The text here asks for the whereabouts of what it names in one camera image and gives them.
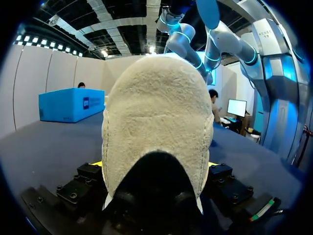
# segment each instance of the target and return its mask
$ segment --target terry cloth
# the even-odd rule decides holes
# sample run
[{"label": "terry cloth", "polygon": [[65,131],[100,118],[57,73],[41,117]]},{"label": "terry cloth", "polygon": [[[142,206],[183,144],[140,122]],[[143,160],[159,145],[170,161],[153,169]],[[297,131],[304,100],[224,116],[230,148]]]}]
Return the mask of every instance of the terry cloth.
[{"label": "terry cloth", "polygon": [[142,156],[161,150],[178,159],[198,198],[208,174],[213,120],[206,84],[188,62],[157,55],[129,66],[104,111],[102,173],[109,195]]}]

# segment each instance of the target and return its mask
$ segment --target white wall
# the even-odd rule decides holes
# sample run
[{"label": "white wall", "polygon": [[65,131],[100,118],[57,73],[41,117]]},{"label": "white wall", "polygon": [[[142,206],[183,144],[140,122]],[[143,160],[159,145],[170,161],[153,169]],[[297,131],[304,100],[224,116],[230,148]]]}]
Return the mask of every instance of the white wall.
[{"label": "white wall", "polygon": [[104,60],[12,45],[0,74],[0,138],[39,121],[39,94],[76,87],[81,81],[108,94],[119,74],[139,58],[122,59],[108,67]]},{"label": "white wall", "polygon": [[0,74],[0,139],[15,131],[13,89],[22,50],[23,46],[12,47],[2,65]]},{"label": "white wall", "polygon": [[39,120],[38,94],[45,93],[52,50],[24,47],[16,72],[14,117],[16,129]]},{"label": "white wall", "polygon": [[226,66],[228,69],[237,74],[237,92],[236,99],[246,100],[246,110],[253,113],[254,89],[251,87],[249,80],[242,74],[240,63],[236,62]]},{"label": "white wall", "polygon": [[134,55],[122,58],[107,60],[106,66],[110,70],[112,78],[117,80],[120,75],[134,62],[145,57],[144,55]]},{"label": "white wall", "polygon": [[87,88],[102,89],[103,73],[106,61],[87,57],[78,58],[75,71],[74,87],[84,82]]},{"label": "white wall", "polygon": [[53,51],[48,68],[46,91],[62,90],[74,85],[77,56]]},{"label": "white wall", "polygon": [[231,116],[230,114],[227,113],[227,108],[228,108],[229,99],[236,98],[237,74],[225,66],[220,66],[220,67],[223,69],[222,70],[222,78],[223,78],[222,94],[221,94],[221,98],[219,98],[219,100],[221,100],[222,102],[221,107],[223,109],[220,111],[220,115],[222,117]]}]

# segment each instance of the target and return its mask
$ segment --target white robotic arm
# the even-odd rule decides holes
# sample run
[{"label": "white robotic arm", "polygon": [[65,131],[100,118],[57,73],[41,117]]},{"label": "white robotic arm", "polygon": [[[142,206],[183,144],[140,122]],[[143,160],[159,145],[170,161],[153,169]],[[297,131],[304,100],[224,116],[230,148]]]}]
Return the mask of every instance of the white robotic arm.
[{"label": "white robotic arm", "polygon": [[255,48],[233,33],[222,21],[215,29],[210,30],[207,27],[205,29],[208,34],[206,57],[216,59],[212,57],[212,54],[216,54],[217,49],[220,53],[227,52],[235,55],[249,65],[256,62],[257,52]]},{"label": "white robotic arm", "polygon": [[183,17],[184,14],[171,13],[169,7],[162,9],[157,28],[170,35],[164,52],[172,51],[190,62],[202,75],[206,84],[213,82],[211,72],[220,65],[222,52],[234,54],[251,65],[257,60],[256,50],[220,21],[218,27],[213,30],[206,27],[207,44],[205,59],[202,61],[190,46],[196,31],[191,25],[180,23]]}]

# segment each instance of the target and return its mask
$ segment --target blue counter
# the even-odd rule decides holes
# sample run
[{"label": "blue counter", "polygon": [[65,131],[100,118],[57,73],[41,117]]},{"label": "blue counter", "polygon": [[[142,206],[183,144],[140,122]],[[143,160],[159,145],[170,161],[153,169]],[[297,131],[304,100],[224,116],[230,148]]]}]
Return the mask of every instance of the blue counter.
[{"label": "blue counter", "polygon": [[103,111],[104,96],[104,91],[82,88],[40,94],[40,121],[78,122]]}]

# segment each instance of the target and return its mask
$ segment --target monitor screen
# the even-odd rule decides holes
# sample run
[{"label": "monitor screen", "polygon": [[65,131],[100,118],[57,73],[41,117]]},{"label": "monitor screen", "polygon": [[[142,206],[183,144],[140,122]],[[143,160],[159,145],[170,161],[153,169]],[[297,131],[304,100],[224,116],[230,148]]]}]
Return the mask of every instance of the monitor screen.
[{"label": "monitor screen", "polygon": [[229,114],[245,117],[246,101],[237,100],[237,99],[229,99],[227,112]]}]

